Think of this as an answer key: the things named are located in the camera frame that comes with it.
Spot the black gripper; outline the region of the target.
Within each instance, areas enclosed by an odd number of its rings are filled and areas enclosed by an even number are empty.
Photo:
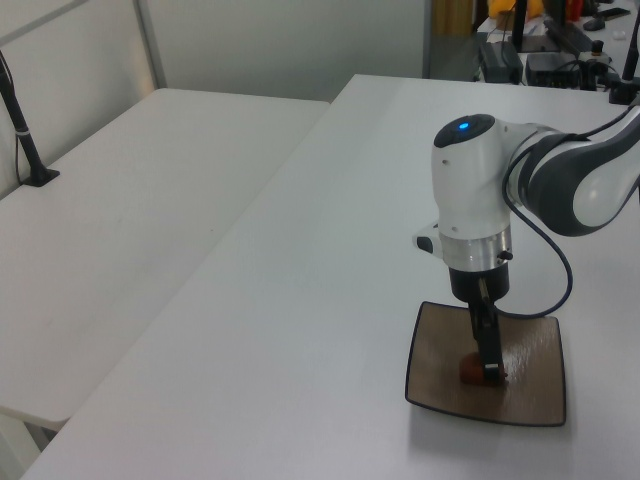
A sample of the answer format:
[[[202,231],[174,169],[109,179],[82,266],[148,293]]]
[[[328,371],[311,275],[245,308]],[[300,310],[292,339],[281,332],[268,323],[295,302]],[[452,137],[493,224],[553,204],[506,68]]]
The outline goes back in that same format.
[[[449,278],[453,295],[470,303],[473,338],[478,347],[483,380],[488,383],[501,382],[501,337],[498,315],[491,303],[480,302],[483,299],[480,281],[486,286],[487,298],[492,302],[503,298],[509,291],[509,270],[507,266],[495,269],[466,272],[449,269]]]

